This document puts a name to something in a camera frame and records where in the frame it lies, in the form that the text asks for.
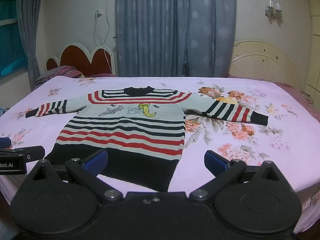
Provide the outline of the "striped knit children's sweater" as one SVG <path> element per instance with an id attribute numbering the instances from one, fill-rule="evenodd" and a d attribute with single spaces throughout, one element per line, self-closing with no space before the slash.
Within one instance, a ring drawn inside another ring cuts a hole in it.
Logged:
<path id="1" fill-rule="evenodd" d="M 189 112 L 221 121 L 268 123 L 266 115 L 236 103 L 152 87 L 96 90 L 45 103 L 25 116 L 73 113 L 47 155 L 51 164 L 103 149 L 108 153 L 103 175 L 165 192 L 182 157 Z"/>

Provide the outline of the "blue-grey left curtain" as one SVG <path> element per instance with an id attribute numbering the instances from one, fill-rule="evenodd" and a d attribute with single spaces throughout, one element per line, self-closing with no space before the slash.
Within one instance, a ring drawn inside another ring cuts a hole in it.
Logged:
<path id="1" fill-rule="evenodd" d="M 28 78 L 31 89 L 40 77 L 36 58 L 36 38 L 41 0 L 16 0 L 17 24 L 22 47 L 27 58 Z"/>

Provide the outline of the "blue-grey centre curtain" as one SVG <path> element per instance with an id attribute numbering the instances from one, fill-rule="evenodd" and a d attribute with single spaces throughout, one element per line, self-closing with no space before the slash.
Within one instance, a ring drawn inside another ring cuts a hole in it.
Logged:
<path id="1" fill-rule="evenodd" d="M 225 77 L 236 0 L 116 0 L 118 72 L 125 77 Z"/>

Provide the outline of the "striped pink pillow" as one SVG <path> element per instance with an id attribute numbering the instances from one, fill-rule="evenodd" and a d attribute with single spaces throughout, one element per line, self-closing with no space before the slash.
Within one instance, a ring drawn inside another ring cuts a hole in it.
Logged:
<path id="1" fill-rule="evenodd" d="M 75 67 L 72 66 L 61 66 L 54 69 L 49 70 L 45 74 L 41 75 L 38 79 L 35 81 L 35 88 L 42 86 L 44 83 L 49 81 L 50 79 L 56 77 L 56 76 L 66 76 L 71 78 L 80 78 L 84 77 L 82 72 L 78 71 Z"/>

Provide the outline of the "red heart-shaped headboard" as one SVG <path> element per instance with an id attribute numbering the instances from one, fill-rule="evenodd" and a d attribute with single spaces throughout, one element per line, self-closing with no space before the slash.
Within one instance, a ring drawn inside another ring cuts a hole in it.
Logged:
<path id="1" fill-rule="evenodd" d="M 104 45 L 99 45 L 90 52 L 78 42 L 70 43 L 59 57 L 53 55 L 46 62 L 47 71 L 61 66 L 74 67 L 85 77 L 116 76 L 114 53 Z"/>

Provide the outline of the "cream round headboard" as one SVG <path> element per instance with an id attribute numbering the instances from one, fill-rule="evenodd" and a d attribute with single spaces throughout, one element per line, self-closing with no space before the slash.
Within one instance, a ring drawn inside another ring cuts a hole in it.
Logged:
<path id="1" fill-rule="evenodd" d="M 253 80 L 285 83 L 300 89 L 295 67 L 276 46 L 256 40 L 235 42 L 228 74 Z"/>

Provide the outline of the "window with teal frame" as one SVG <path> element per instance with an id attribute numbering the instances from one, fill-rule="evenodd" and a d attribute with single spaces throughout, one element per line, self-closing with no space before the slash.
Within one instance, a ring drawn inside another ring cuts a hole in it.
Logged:
<path id="1" fill-rule="evenodd" d="M 1 79 L 28 68 L 17 24 L 16 0 L 1 0 Z"/>

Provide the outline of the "crystal wall lamp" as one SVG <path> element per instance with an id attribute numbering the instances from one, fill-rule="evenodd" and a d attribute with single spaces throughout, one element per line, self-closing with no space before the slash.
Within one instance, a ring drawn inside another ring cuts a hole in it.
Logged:
<path id="1" fill-rule="evenodd" d="M 282 8 L 281 3 L 274 3 L 273 0 L 268 0 L 267 9 L 265 10 L 265 16 L 269 18 L 275 18 L 276 20 L 281 19 Z"/>

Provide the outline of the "blue-grey curtain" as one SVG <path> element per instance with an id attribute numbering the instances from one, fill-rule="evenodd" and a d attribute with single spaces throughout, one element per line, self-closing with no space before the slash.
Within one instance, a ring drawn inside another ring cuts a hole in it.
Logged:
<path id="1" fill-rule="evenodd" d="M 125 77 L 225 77 L 236 0 L 116 0 L 118 72 Z"/>
<path id="2" fill-rule="evenodd" d="M 31 89 L 40 77 L 36 58 L 36 38 L 41 0 L 16 0 L 17 24 L 22 47 L 27 58 L 28 78 Z"/>

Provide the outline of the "pink floral bed sheet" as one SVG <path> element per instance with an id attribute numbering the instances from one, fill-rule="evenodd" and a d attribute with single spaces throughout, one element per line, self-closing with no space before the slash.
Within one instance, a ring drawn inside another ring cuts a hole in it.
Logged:
<path id="1" fill-rule="evenodd" d="M 302 202 L 302 215 L 295 231 L 308 230 L 319 219 L 319 122 L 294 97 L 271 82 L 202 77 L 55 77 L 1 117 L 1 136 L 9 137 L 14 148 L 41 145 L 50 152 L 72 115 L 26 118 L 27 110 L 99 89 L 126 87 L 199 94 L 205 99 L 238 103 L 268 116 L 267 126 L 187 116 L 184 150 L 169 191 L 190 193 L 213 178 L 204 166 L 204 154 L 208 150 L 253 166 L 270 160 L 279 167 Z"/>

